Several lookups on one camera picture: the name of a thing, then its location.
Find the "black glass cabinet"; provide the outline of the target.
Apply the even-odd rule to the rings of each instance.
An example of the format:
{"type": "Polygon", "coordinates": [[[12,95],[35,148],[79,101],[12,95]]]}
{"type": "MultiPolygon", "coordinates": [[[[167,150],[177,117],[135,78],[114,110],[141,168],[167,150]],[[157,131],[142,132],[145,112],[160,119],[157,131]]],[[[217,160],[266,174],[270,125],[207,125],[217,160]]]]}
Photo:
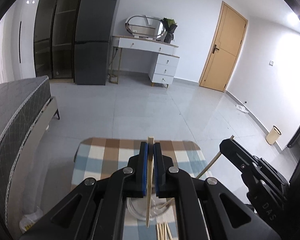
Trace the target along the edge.
{"type": "Polygon", "coordinates": [[[33,54],[37,76],[71,79],[80,0],[39,0],[34,23],[33,54]]]}

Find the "checkered tablecloth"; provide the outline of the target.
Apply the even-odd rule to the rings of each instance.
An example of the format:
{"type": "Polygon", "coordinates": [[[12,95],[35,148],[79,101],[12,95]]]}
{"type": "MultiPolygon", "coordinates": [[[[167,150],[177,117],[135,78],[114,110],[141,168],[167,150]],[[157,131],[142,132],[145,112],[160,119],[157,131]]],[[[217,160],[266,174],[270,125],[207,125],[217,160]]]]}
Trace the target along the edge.
{"type": "MultiPolygon", "coordinates": [[[[130,157],[139,154],[141,141],[128,139],[89,138],[83,140],[74,158],[71,189],[73,190],[85,178],[96,180],[108,178],[115,171],[126,167],[130,157]]],[[[200,147],[193,141],[161,140],[163,155],[173,160],[173,165],[196,177],[207,165],[200,147]]],[[[129,209],[125,213],[123,239],[157,239],[157,224],[167,223],[173,239],[178,239],[175,221],[175,206],[152,220],[149,227],[146,222],[137,219],[129,209]]]]}

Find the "white paper on floor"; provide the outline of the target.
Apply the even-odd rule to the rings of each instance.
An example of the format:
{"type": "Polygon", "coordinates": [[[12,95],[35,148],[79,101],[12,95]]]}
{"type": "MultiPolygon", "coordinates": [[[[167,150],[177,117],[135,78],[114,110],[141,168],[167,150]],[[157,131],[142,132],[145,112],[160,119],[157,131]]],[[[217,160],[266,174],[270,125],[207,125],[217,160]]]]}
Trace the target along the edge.
{"type": "Polygon", "coordinates": [[[236,109],[237,109],[238,111],[244,113],[244,114],[248,114],[248,113],[249,113],[249,111],[248,111],[248,110],[245,108],[245,106],[243,106],[243,105],[237,104],[237,105],[236,105],[236,109]]]}

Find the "wooden chopstick on table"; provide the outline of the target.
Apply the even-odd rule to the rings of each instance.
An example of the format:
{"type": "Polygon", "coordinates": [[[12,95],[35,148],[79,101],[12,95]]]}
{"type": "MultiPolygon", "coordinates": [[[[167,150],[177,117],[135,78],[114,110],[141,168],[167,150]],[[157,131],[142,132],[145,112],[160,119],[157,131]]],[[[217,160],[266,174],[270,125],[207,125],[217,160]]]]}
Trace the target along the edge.
{"type": "Polygon", "coordinates": [[[165,222],[161,223],[160,230],[161,230],[161,239],[166,240],[167,239],[167,232],[166,232],[166,223],[165,222]]]}
{"type": "Polygon", "coordinates": [[[156,230],[157,230],[157,240],[161,240],[161,227],[160,227],[160,224],[156,224],[156,230]]]}
{"type": "Polygon", "coordinates": [[[173,240],[173,237],[172,237],[171,230],[170,230],[168,222],[165,222],[165,225],[166,225],[166,231],[167,231],[169,240],[173,240]]]}

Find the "white dressing table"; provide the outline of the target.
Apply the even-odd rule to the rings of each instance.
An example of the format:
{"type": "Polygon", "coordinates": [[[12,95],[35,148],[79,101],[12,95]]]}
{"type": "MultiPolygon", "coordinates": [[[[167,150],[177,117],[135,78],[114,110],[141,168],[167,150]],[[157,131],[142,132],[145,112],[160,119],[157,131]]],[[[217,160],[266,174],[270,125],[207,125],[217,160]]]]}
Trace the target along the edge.
{"type": "Polygon", "coordinates": [[[113,54],[109,65],[110,83],[119,83],[124,50],[133,58],[142,56],[137,62],[145,68],[152,86],[160,84],[169,87],[173,83],[180,60],[176,55],[178,46],[145,38],[113,36],[112,48],[113,54]]]}

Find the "grey white utensil holder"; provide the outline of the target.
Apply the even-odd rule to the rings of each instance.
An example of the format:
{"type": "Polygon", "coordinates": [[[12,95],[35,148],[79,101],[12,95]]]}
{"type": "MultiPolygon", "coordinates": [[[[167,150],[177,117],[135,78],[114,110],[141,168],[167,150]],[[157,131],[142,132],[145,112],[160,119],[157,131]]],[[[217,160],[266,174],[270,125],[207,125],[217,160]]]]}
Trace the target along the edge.
{"type": "MultiPolygon", "coordinates": [[[[167,203],[166,198],[158,198],[155,194],[151,196],[151,204],[149,210],[149,220],[154,220],[155,218],[161,217],[165,214],[172,203],[167,203]]],[[[138,220],[146,220],[146,207],[147,198],[127,198],[127,209],[132,216],[138,220]]]]}

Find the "oval mirror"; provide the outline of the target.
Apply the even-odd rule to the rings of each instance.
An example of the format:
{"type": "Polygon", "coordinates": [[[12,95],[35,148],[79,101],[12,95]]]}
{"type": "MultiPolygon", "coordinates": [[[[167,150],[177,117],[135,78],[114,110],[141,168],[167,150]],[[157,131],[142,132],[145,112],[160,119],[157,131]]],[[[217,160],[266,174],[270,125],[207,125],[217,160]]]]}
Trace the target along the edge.
{"type": "Polygon", "coordinates": [[[126,31],[137,38],[157,40],[166,34],[163,21],[157,17],[134,15],[126,19],[126,31]]]}

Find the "dark grey refrigerator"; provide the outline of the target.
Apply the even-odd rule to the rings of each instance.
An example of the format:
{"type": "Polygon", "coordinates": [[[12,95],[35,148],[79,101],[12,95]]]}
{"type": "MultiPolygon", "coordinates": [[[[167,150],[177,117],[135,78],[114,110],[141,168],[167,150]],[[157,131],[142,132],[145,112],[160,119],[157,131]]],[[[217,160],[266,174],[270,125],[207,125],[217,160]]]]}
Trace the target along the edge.
{"type": "Polygon", "coordinates": [[[81,0],[75,33],[74,80],[105,85],[120,0],[81,0]]]}

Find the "grey bed mattress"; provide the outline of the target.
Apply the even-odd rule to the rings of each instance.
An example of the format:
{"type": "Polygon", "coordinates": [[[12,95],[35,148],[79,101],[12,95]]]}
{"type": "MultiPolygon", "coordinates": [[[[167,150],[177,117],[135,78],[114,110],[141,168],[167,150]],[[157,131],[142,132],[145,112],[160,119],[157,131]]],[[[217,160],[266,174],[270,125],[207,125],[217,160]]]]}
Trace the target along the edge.
{"type": "Polygon", "coordinates": [[[24,145],[43,109],[51,101],[47,76],[0,84],[0,217],[7,215],[12,178],[25,180],[33,152],[24,145]]]}

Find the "wooden door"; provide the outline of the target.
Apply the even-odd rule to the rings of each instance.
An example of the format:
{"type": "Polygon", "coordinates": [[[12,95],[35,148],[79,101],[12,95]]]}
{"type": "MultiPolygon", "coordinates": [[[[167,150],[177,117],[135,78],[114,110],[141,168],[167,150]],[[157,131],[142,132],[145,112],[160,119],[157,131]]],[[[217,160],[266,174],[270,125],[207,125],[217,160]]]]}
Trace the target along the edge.
{"type": "Polygon", "coordinates": [[[244,41],[248,20],[222,2],[211,48],[202,71],[200,87],[224,92],[244,41]]]}

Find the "beige waste bin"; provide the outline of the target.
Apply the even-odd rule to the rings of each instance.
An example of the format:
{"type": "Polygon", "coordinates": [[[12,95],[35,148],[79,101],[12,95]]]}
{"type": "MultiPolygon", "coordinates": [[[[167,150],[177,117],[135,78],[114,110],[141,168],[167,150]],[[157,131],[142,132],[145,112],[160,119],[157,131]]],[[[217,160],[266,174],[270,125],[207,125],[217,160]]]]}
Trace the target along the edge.
{"type": "Polygon", "coordinates": [[[281,134],[281,131],[276,126],[273,126],[266,136],[266,142],[270,145],[273,145],[281,136],[281,134]]]}

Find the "black wrapped flower bouquet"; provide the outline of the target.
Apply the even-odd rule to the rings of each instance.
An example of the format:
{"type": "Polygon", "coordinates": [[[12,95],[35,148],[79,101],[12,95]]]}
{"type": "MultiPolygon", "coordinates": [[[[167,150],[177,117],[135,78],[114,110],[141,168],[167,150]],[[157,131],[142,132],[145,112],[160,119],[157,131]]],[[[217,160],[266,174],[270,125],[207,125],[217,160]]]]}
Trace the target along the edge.
{"type": "Polygon", "coordinates": [[[164,42],[170,44],[171,41],[174,40],[174,32],[177,28],[177,24],[174,19],[169,19],[169,18],[163,18],[161,22],[166,31],[164,42]]]}

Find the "plastic bag on floor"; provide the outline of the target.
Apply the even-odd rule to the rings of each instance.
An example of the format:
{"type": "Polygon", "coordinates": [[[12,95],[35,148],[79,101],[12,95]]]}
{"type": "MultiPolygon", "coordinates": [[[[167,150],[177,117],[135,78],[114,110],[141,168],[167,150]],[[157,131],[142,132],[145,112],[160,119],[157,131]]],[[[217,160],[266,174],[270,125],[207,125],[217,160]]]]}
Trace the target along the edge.
{"type": "Polygon", "coordinates": [[[19,228],[22,233],[25,233],[29,230],[38,220],[40,220],[43,216],[43,211],[40,207],[36,208],[34,213],[23,215],[19,222],[19,228]]]}

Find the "wooden chopstick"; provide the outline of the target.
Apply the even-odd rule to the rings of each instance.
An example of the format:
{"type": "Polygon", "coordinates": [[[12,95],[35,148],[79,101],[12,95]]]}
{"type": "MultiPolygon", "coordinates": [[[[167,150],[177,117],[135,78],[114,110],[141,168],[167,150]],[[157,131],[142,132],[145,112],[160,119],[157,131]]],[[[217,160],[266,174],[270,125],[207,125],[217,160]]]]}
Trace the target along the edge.
{"type": "Polygon", "coordinates": [[[160,227],[160,224],[156,224],[156,230],[157,230],[157,240],[161,240],[161,227],[160,227]]]}
{"type": "Polygon", "coordinates": [[[152,181],[153,181],[153,155],[154,155],[154,138],[147,138],[148,144],[148,160],[147,160],[147,195],[146,195],[146,227],[149,228],[152,181]]]}
{"type": "Polygon", "coordinates": [[[165,225],[166,225],[166,231],[167,231],[169,240],[173,240],[173,237],[172,237],[171,230],[170,230],[168,222],[165,222],[165,225]]]}
{"type": "Polygon", "coordinates": [[[161,239],[166,240],[167,239],[167,232],[166,232],[166,223],[165,222],[161,223],[160,230],[161,230],[161,239]]]}
{"type": "Polygon", "coordinates": [[[212,175],[223,181],[229,178],[234,170],[234,165],[221,153],[219,145],[223,140],[203,140],[198,145],[204,156],[204,166],[196,178],[209,177],[212,175]]]}

